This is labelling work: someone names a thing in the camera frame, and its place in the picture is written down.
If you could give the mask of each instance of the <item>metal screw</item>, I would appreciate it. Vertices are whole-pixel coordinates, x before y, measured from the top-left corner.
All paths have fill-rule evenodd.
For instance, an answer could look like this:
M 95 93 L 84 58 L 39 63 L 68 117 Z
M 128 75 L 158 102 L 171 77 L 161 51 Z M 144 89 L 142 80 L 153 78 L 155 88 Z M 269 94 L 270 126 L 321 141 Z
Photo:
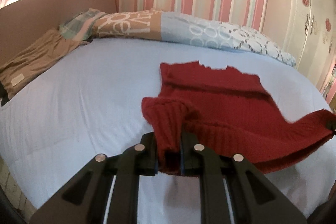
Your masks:
M 233 156 L 233 159 L 235 161 L 243 161 L 244 157 L 241 154 L 236 154 L 236 155 Z
M 95 156 L 94 159 L 98 162 L 102 162 L 102 161 L 106 160 L 106 156 L 104 154 L 98 154 L 97 156 Z
M 196 151 L 203 151 L 203 150 L 204 150 L 204 145 L 202 145 L 202 144 L 200 144 L 200 143 L 195 144 L 195 145 L 194 145 L 194 149 L 195 149 Z
M 136 151 L 144 151 L 145 150 L 145 146 L 141 143 L 138 143 L 136 146 L 134 146 L 134 149 Z

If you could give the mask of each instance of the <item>tiled floor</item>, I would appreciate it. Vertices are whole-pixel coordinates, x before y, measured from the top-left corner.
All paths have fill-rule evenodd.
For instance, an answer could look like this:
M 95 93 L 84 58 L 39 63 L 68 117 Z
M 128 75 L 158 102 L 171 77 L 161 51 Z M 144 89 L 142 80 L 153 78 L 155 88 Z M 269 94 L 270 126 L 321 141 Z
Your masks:
M 29 222 L 29 219 L 36 211 L 34 206 L 25 197 L 19 186 L 16 184 L 13 176 L 9 173 L 7 165 L 0 157 L 0 186 L 5 192 L 8 200 L 12 203 L 24 219 Z

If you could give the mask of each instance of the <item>white bed sheet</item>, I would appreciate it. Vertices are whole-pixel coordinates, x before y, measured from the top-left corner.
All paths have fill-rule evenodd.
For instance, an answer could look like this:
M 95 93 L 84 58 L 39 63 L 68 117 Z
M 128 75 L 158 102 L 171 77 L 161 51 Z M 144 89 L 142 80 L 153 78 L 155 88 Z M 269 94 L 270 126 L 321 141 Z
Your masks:
M 152 127 L 141 100 L 157 96 L 161 62 L 199 60 L 258 74 L 284 117 L 295 121 L 329 106 L 295 69 L 244 52 L 138 39 L 97 39 L 81 46 L 0 108 L 0 154 L 23 193 L 39 208 L 96 154 L 122 153 Z M 336 179 L 335 138 L 302 162 L 267 177 L 307 217 Z M 138 223 L 200 223 L 199 182 L 141 177 Z

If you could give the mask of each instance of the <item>red knit sweater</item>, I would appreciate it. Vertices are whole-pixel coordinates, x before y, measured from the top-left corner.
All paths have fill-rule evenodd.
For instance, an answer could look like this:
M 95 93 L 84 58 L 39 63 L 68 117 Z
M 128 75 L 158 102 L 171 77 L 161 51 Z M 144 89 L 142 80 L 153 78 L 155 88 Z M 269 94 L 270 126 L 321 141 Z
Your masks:
M 179 152 L 182 128 L 219 155 L 243 154 L 264 173 L 299 162 L 333 137 L 326 123 L 334 114 L 322 109 L 287 122 L 257 75 L 199 62 L 160 69 L 161 92 L 143 98 L 142 113 L 154 128 L 164 170 L 177 168 L 167 166 L 166 155 Z

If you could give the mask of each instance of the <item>white wardrobe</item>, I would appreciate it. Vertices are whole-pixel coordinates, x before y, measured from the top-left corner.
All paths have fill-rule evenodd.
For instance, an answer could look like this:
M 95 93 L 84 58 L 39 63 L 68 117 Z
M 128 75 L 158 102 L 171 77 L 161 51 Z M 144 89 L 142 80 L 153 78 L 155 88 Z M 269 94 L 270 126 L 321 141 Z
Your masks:
M 296 58 L 296 69 L 318 89 L 335 43 L 335 0 L 268 0 L 263 33 Z

